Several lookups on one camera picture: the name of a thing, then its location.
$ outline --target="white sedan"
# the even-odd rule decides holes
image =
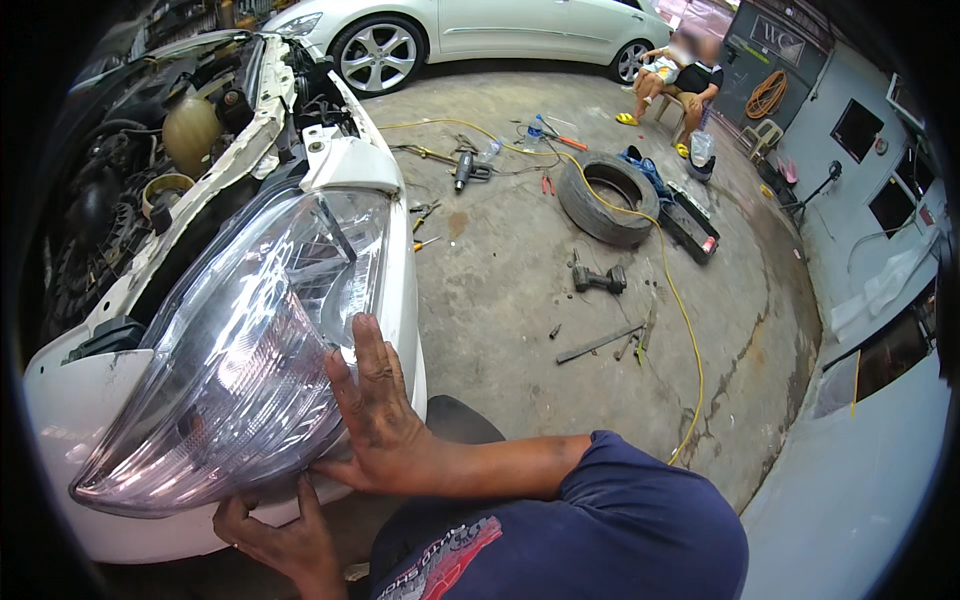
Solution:
[[[322,58],[214,32],[71,91],[61,120],[76,125],[51,142],[63,184],[43,199],[48,301],[20,307],[42,345],[23,384],[50,489],[93,561],[223,548],[216,502],[250,488],[260,520],[296,518],[294,474],[348,450],[322,359],[336,346],[353,360],[358,311],[377,316],[425,418],[403,178]],[[349,492],[316,485],[324,502]]]
[[[649,0],[303,0],[265,31],[301,36],[331,56],[361,97],[400,89],[425,62],[576,60],[621,84],[673,28]]]

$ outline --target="wc sign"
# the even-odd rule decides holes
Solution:
[[[794,66],[800,65],[806,41],[778,22],[758,14],[750,38]]]

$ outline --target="orange extension cord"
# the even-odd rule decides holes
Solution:
[[[759,119],[780,110],[780,101],[786,94],[786,71],[774,71],[758,85],[747,101],[745,112],[751,119]]]

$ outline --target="headlight assembly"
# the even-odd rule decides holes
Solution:
[[[322,12],[312,12],[304,16],[298,16],[280,25],[275,31],[285,36],[306,36],[313,31],[322,16],[324,16]]]
[[[343,431],[324,352],[352,356],[387,218],[372,190],[274,192],[222,231],[148,328],[155,356],[71,486],[106,513],[158,518],[303,468]]]

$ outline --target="sandal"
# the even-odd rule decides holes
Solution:
[[[634,116],[629,112],[621,112],[620,114],[616,115],[616,120],[624,125],[633,125],[634,127],[639,125]]]

